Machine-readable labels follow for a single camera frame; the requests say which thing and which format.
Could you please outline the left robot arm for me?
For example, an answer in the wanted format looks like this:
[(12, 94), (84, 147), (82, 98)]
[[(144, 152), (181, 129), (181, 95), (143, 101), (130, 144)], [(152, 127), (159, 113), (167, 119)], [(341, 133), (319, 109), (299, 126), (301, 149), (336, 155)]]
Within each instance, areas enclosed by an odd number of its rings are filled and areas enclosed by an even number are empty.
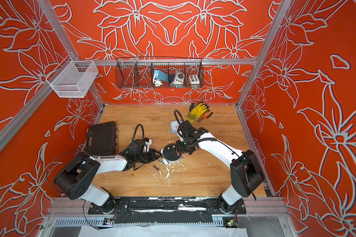
[(86, 146), (54, 177), (54, 184), (71, 200), (83, 199), (95, 204), (105, 214), (117, 207), (115, 197), (93, 184), (96, 175), (137, 170), (162, 154), (151, 146), (151, 139), (132, 137), (130, 144), (117, 153), (117, 124), (114, 121), (92, 125), (87, 130)]

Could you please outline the white twin-bell alarm clock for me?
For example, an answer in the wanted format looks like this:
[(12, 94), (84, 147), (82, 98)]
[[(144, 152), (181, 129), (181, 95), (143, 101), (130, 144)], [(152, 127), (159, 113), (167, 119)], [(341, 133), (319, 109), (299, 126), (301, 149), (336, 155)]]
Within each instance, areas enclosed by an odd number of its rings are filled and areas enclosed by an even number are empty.
[(165, 148), (161, 150), (161, 154), (162, 154), (162, 163), (167, 166), (170, 164), (177, 163), (182, 157), (182, 154), (178, 151), (176, 144), (167, 145)]

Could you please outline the light blue square alarm clock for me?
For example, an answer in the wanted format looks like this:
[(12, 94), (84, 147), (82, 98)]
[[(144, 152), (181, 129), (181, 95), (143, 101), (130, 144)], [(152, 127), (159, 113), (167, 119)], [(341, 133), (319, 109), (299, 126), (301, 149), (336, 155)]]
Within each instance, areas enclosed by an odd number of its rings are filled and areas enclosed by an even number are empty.
[(172, 133), (177, 133), (178, 127), (179, 123), (176, 120), (170, 122), (170, 130)]

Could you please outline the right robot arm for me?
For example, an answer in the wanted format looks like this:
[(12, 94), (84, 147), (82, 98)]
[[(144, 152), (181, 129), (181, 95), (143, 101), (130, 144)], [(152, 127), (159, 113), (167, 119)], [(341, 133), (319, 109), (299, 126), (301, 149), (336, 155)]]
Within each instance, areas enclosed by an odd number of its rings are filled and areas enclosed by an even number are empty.
[(183, 119), (178, 110), (174, 110), (174, 116), (180, 137), (180, 141), (176, 142), (178, 156), (185, 153), (191, 155), (201, 149), (222, 161), (230, 170), (231, 184), (219, 195), (218, 208), (229, 213), (235, 209), (239, 200), (254, 197), (254, 191), (266, 180), (256, 154), (251, 150), (235, 149), (202, 127), (196, 129)]

